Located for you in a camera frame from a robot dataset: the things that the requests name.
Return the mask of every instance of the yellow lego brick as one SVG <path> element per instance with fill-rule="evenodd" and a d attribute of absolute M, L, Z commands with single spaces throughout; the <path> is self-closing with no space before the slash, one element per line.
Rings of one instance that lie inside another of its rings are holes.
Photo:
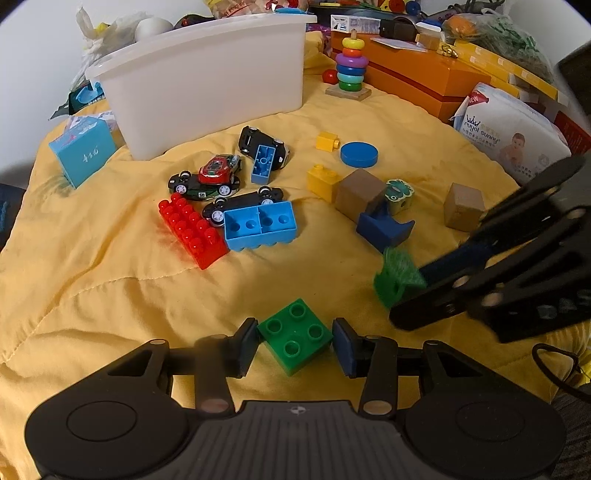
<path fill-rule="evenodd" d="M 316 148 L 327 152 L 334 152 L 340 146 L 339 137 L 328 132 L 320 132 L 316 137 Z"/>
<path fill-rule="evenodd" d="M 336 190 L 341 180 L 342 176 L 323 165 L 314 165 L 314 168 L 308 170 L 308 190 L 329 203 L 335 202 Z"/>

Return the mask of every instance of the white egg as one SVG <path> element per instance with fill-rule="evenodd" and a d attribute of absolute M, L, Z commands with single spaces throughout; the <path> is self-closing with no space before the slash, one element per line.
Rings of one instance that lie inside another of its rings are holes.
<path fill-rule="evenodd" d="M 174 28 L 171 22 L 164 18 L 152 17 L 142 20 L 135 29 L 135 41 L 155 37 L 161 33 L 169 32 Z"/>

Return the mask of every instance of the cable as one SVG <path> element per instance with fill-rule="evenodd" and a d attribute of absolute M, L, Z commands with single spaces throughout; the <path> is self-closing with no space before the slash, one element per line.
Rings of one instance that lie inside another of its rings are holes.
<path fill-rule="evenodd" d="M 568 385 L 567 383 L 565 383 L 564 381 L 559 379 L 556 375 L 554 375 L 550 371 L 550 369 L 545 365 L 545 363 L 540 358 L 540 354 L 538 353 L 540 350 L 545 351 L 545 352 L 559 353 L 560 355 L 565 355 L 565 356 L 571 358 L 573 360 L 574 364 L 573 364 L 572 370 L 570 371 L 569 376 L 574 371 L 584 374 L 583 371 L 581 370 L 581 367 L 579 366 L 579 357 L 577 355 L 575 355 L 574 353 L 567 352 L 566 350 L 562 350 L 562 349 L 557 348 L 552 345 L 548 345 L 547 343 L 537 343 L 531 349 L 531 356 L 533 357 L 535 364 L 538 366 L 538 368 L 541 370 L 541 372 L 548 378 L 548 380 L 550 380 L 558 388 L 561 388 L 562 390 L 564 390 L 566 393 L 572 395 L 573 397 L 578 398 L 579 400 L 584 401 L 585 403 L 591 403 L 591 395 L 583 393 L 580 390 L 578 390 L 574 387 L 571 387 L 570 385 Z"/>

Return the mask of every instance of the white plastic bin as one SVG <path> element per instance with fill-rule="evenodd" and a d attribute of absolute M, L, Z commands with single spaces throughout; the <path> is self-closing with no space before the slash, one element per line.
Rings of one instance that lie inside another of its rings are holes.
<path fill-rule="evenodd" d="M 313 15 L 258 14 L 184 27 L 86 70 L 102 85 L 136 160 L 254 118 L 301 107 Z"/>

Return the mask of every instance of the toy car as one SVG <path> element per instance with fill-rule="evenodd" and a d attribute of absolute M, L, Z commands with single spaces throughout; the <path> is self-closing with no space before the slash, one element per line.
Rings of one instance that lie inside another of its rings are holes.
<path fill-rule="evenodd" d="M 255 205 L 267 205 L 283 200 L 283 190 L 264 186 L 258 189 L 258 192 L 245 193 L 237 197 L 226 199 L 224 197 L 216 198 L 212 203 L 208 203 L 201 216 L 213 226 L 222 226 L 224 222 L 224 212 L 235 210 L 237 208 L 252 207 Z"/>
<path fill-rule="evenodd" d="M 271 170 L 278 170 L 279 168 L 285 167 L 290 151 L 281 140 L 269 137 L 269 135 L 264 134 L 258 128 L 244 127 L 240 134 L 240 139 L 238 140 L 238 148 L 240 149 L 240 152 L 248 155 L 254 160 L 259 145 L 275 148 L 275 156 L 273 157 Z"/>
<path fill-rule="evenodd" d="M 240 188 L 240 179 L 235 174 L 241 167 L 239 155 L 216 155 L 197 174 L 184 170 L 170 177 L 168 188 L 170 193 L 180 193 L 189 200 L 229 197 Z"/>

